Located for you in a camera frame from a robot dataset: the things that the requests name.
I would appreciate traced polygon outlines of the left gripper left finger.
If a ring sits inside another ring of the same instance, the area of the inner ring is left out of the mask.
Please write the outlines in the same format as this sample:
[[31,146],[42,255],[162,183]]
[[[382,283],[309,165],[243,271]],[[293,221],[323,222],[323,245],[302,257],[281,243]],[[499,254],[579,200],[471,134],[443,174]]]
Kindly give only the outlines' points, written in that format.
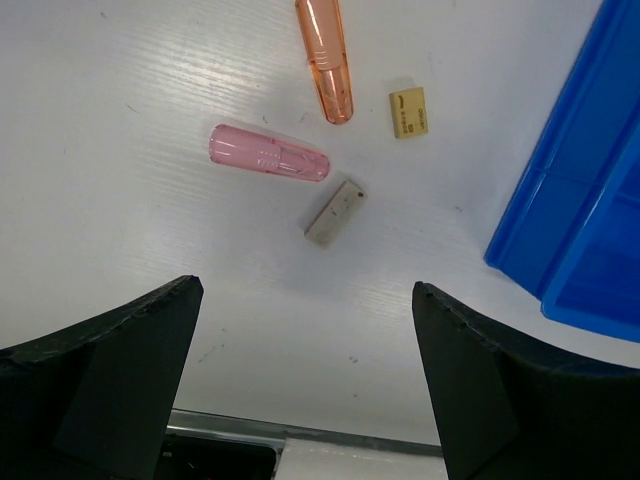
[[3,349],[2,478],[152,478],[203,295],[181,276]]

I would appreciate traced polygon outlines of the yellow eraser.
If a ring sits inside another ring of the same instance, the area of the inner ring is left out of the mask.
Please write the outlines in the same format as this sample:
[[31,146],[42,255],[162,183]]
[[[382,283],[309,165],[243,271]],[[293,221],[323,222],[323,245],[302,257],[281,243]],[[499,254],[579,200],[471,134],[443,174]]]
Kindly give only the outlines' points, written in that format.
[[394,136],[404,140],[429,131],[424,89],[413,87],[389,94]]

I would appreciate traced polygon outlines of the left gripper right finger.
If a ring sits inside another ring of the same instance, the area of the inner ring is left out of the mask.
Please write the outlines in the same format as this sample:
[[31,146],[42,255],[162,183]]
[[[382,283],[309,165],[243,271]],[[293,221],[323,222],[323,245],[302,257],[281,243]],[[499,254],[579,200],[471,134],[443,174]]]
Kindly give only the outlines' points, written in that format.
[[417,283],[412,313],[452,479],[635,479],[639,373]]

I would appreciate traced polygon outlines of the grey eraser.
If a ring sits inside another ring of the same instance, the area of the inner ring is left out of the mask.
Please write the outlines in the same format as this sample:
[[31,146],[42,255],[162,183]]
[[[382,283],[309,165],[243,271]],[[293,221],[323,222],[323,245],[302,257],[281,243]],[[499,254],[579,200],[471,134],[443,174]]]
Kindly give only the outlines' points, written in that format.
[[367,199],[367,193],[345,180],[304,231],[304,237],[320,248],[328,248]]

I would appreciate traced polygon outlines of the orange plastic cap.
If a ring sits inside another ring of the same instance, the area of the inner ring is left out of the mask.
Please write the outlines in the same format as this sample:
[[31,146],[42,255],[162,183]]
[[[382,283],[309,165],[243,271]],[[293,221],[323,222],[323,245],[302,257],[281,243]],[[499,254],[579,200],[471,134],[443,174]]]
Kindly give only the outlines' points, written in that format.
[[353,98],[339,3],[296,1],[295,9],[325,119],[345,124],[353,115]]

